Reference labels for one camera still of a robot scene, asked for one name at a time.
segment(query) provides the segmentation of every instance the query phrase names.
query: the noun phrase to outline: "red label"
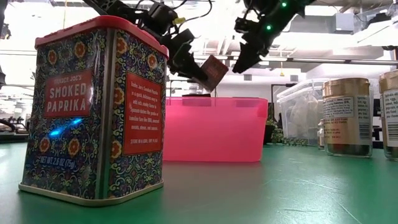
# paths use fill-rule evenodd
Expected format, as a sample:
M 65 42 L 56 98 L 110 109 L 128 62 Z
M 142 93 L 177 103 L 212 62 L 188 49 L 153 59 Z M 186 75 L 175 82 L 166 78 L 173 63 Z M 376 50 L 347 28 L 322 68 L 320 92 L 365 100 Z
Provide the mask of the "red label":
M 123 154 L 162 150 L 162 85 L 127 73 Z
M 90 115 L 93 71 L 57 75 L 45 81 L 44 116 L 59 118 Z

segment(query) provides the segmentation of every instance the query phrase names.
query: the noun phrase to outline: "spice tin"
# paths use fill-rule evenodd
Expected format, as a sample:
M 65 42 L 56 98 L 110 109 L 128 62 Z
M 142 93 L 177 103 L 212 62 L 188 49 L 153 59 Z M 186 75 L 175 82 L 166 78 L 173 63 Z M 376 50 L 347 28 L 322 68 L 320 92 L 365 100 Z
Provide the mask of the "spice tin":
M 167 49 L 113 16 L 39 38 L 36 48 L 19 188 L 97 207 L 161 187 Z

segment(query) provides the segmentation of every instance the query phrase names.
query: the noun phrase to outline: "pink plastic bin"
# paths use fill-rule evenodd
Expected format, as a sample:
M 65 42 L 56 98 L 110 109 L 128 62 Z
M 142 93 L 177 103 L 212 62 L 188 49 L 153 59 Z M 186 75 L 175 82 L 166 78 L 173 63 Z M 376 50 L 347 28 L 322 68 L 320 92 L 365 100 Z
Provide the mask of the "pink plastic bin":
M 260 161 L 267 109 L 260 98 L 168 97 L 163 160 Z

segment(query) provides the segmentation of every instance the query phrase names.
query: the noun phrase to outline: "jar label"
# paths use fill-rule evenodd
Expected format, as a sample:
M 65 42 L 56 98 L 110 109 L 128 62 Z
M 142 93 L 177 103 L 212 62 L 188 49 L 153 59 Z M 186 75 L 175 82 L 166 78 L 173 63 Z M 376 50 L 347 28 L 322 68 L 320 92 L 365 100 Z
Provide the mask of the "jar label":
M 386 120 L 387 146 L 398 147 L 398 91 L 387 90 L 382 94 L 384 119 Z
M 384 101 L 383 94 L 380 94 L 380 117 L 384 117 Z
M 368 96 L 328 98 L 323 102 L 325 143 L 372 144 Z

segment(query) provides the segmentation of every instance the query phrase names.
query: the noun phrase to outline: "green table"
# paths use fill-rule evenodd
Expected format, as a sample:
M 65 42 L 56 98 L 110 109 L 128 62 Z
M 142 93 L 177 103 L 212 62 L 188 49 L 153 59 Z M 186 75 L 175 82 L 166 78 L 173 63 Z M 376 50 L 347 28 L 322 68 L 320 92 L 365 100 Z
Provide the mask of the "green table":
M 0 223 L 396 223 L 398 163 L 267 146 L 262 163 L 166 163 L 165 187 L 85 208 L 18 192 L 26 144 L 0 145 Z

